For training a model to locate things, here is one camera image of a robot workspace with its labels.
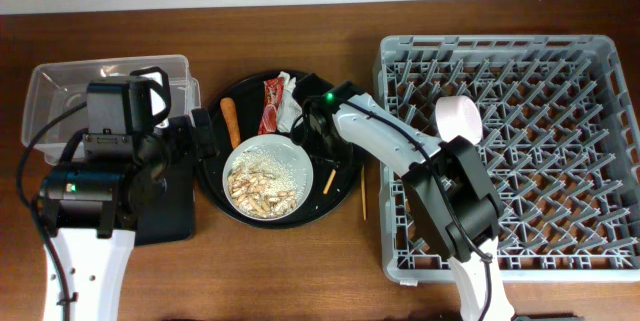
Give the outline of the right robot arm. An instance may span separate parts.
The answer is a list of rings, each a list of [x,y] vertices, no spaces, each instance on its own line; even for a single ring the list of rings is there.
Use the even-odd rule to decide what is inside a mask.
[[[293,98],[304,140],[318,137],[335,160],[361,148],[401,179],[416,236],[453,273],[462,319],[514,319],[497,261],[504,204],[474,143],[427,135],[350,81],[323,91],[299,81]]]

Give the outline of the pink bowl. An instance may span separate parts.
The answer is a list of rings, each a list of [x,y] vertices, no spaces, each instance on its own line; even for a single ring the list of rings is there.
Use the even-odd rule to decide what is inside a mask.
[[[467,96],[440,98],[435,105],[435,121],[438,135],[444,141],[462,136],[477,145],[483,137],[480,112]]]

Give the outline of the wooden chopstick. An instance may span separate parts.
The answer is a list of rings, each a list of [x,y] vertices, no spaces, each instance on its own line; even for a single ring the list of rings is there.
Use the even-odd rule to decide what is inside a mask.
[[[328,176],[328,178],[327,178],[327,181],[326,181],[326,183],[324,185],[323,195],[328,195],[329,194],[329,191],[331,190],[331,187],[332,187],[332,184],[333,184],[333,181],[335,179],[336,174],[337,174],[337,170],[336,169],[332,169],[330,174],[329,174],[329,176]]]

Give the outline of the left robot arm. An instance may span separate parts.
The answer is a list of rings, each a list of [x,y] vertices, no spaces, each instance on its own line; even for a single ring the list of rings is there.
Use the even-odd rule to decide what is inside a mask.
[[[45,320],[114,320],[133,249],[195,232],[196,164],[215,154],[208,112],[170,114],[167,73],[159,67],[94,79],[84,101],[50,120],[85,111],[39,190],[16,188],[46,255]]]

